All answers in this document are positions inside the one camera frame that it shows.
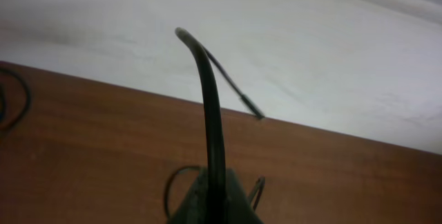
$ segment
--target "white wall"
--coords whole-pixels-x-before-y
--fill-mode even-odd
[[[0,0],[0,58],[201,102],[176,26],[271,118],[442,153],[441,25],[362,0]]]

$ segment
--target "brown wooden table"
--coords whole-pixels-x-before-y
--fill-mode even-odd
[[[33,92],[0,142],[0,223],[165,223],[162,191],[206,164],[201,104],[0,63]],[[11,114],[23,104],[1,76]],[[442,223],[442,156],[222,110],[227,165],[267,177],[265,223]],[[176,208],[195,174],[174,183]]]

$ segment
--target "wood grain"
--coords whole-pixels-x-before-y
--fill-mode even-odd
[[[34,96],[1,138],[0,223],[165,223],[168,175],[206,163],[201,104],[0,65],[23,75]],[[235,111],[222,117],[227,163],[244,188],[267,177],[257,210],[265,223],[442,223],[442,156]],[[173,206],[194,176],[174,184]]]

